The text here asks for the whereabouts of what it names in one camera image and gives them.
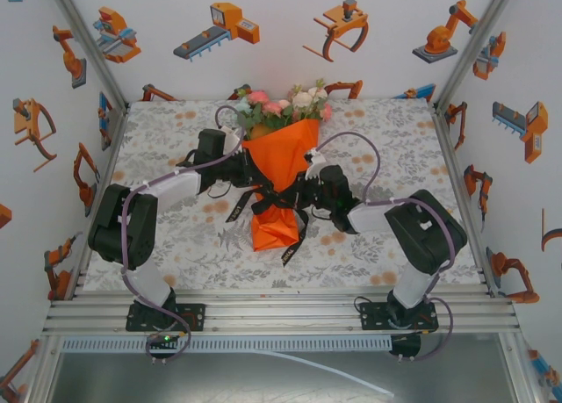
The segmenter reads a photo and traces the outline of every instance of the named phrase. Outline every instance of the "flower bouquet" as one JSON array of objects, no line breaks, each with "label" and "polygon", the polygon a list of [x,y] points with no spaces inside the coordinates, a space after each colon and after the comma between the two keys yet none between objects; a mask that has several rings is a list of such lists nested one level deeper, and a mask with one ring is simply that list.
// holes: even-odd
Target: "flower bouquet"
[{"label": "flower bouquet", "polygon": [[239,115],[238,122],[249,132],[242,146],[273,185],[273,191],[266,194],[268,197],[256,194],[258,200],[267,198],[258,206],[260,210],[252,206],[254,250],[290,247],[282,257],[284,265],[304,240],[308,217],[298,212],[305,224],[299,231],[291,206],[286,201],[279,204],[275,196],[286,193],[297,174],[306,171],[305,153],[318,145],[320,120],[328,120],[332,115],[323,86],[321,79],[308,91],[296,85],[287,100],[277,102],[271,101],[263,91],[249,94],[238,91],[241,100],[235,108],[243,115]]}]

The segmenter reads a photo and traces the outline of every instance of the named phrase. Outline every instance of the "white floral tablecloth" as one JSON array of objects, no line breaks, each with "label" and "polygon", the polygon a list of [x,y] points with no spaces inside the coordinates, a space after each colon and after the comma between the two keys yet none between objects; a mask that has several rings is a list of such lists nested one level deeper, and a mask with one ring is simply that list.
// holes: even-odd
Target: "white floral tablecloth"
[{"label": "white floral tablecloth", "polygon": [[[197,146],[198,133],[215,127],[216,109],[226,101],[139,102],[131,107],[113,182],[133,186],[173,170]],[[436,131],[425,100],[333,100],[333,117],[321,124],[321,139],[340,131],[371,138],[381,154],[381,170],[369,198],[406,197],[425,188],[460,219]],[[223,111],[225,121],[234,115]],[[340,164],[354,193],[376,167],[376,157],[357,137],[341,137],[322,153]],[[225,184],[215,184],[220,195]],[[235,188],[212,199],[203,193],[158,215],[152,254],[166,280],[177,289],[349,287],[394,284],[406,257],[392,231],[346,235],[331,222],[310,217],[306,239],[283,267],[282,249],[254,252],[250,203],[239,219],[226,223],[242,194]],[[85,291],[124,290],[119,265],[93,253]],[[441,282],[479,283],[469,246]]]}]

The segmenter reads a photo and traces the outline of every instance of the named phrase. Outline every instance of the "pink rose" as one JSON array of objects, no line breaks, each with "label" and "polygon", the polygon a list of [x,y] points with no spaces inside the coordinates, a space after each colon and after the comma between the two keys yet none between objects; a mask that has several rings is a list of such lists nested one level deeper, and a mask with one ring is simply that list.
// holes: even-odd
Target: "pink rose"
[{"label": "pink rose", "polygon": [[267,103],[270,101],[270,98],[267,97],[265,91],[253,91],[248,94],[248,102],[250,104],[258,104],[258,103]]},{"label": "pink rose", "polygon": [[328,119],[330,119],[332,117],[332,106],[330,106],[328,103],[325,103],[324,109],[320,111],[320,117],[323,121],[327,121]]},{"label": "pink rose", "polygon": [[263,113],[275,113],[276,115],[281,116],[282,110],[283,108],[281,107],[281,105],[275,102],[267,102],[262,106]]},{"label": "pink rose", "polygon": [[281,106],[281,109],[284,109],[287,106],[291,105],[291,102],[289,100],[279,100],[279,105]]}]

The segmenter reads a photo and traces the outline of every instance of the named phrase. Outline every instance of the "orange wrapping paper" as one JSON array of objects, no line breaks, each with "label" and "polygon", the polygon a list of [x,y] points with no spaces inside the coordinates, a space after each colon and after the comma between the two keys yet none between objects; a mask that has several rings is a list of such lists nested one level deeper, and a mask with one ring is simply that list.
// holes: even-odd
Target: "orange wrapping paper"
[{"label": "orange wrapping paper", "polygon": [[[289,187],[296,175],[308,168],[305,153],[318,145],[318,119],[302,119],[274,133],[244,141],[256,166],[280,192]],[[299,226],[290,208],[272,205],[252,219],[254,250],[285,248],[299,241]]]}]

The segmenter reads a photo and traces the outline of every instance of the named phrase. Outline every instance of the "white wall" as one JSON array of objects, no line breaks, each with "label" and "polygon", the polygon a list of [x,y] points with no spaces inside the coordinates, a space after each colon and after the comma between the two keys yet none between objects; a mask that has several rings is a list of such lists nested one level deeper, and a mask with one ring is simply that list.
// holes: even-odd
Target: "white wall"
[{"label": "white wall", "polygon": [[[530,271],[540,301],[517,305],[522,331],[555,369],[562,370],[562,240],[553,239],[541,251],[541,208],[546,210],[546,230],[562,227],[562,100],[559,97],[562,18],[559,0],[511,0],[492,34],[507,34],[499,67],[487,81],[469,74],[454,104],[468,104],[466,141],[457,151],[461,165],[473,163],[494,182],[489,194],[489,213],[484,243],[494,252],[519,258]],[[543,153],[531,164],[523,159],[523,142],[492,121],[492,104],[503,103],[525,114],[540,100],[549,113],[543,134]],[[456,140],[458,124],[451,129]],[[472,209],[479,218],[476,198]],[[502,279],[506,293],[522,290],[519,276]]]},{"label": "white wall", "polygon": [[[0,204],[12,211],[12,221],[0,229],[0,375],[3,375],[38,337],[48,309],[47,275],[43,254],[56,249],[77,231],[86,231],[88,219],[72,177],[73,161],[81,141],[103,175],[110,149],[102,152],[97,102],[103,90],[93,67],[87,67],[87,83],[73,90],[70,73],[62,62],[62,48],[54,41],[52,26],[68,24],[53,0],[0,0],[4,22],[0,43]],[[85,56],[75,40],[68,42],[79,58]],[[44,141],[57,157],[33,173],[44,159],[26,141],[14,141],[23,133],[13,131],[12,100],[33,97],[50,112],[57,133]],[[47,122],[40,118],[42,133]],[[94,181],[84,164],[86,182]],[[79,257],[82,236],[64,263],[68,270]]]},{"label": "white wall", "polygon": [[[424,45],[428,33],[446,23],[449,7],[458,0],[357,0],[357,6],[369,14],[367,39],[354,54],[334,44],[335,61],[330,63],[302,45],[321,50],[326,29],[313,18],[343,0],[74,1],[95,38],[97,31],[91,24],[101,6],[119,12],[138,32],[142,52],[125,63],[108,62],[128,101],[139,100],[147,83],[187,99],[227,97],[243,83],[282,97],[293,84],[310,84],[319,77],[329,83],[363,79],[361,97],[393,97],[428,83],[439,89],[470,38],[468,27],[460,24],[451,42],[459,54],[428,64],[412,49]],[[489,2],[466,1],[477,18]],[[209,6],[214,2],[241,7],[245,18],[259,24],[261,41],[250,45],[233,40],[193,62],[173,55],[176,47],[212,25]]]}]

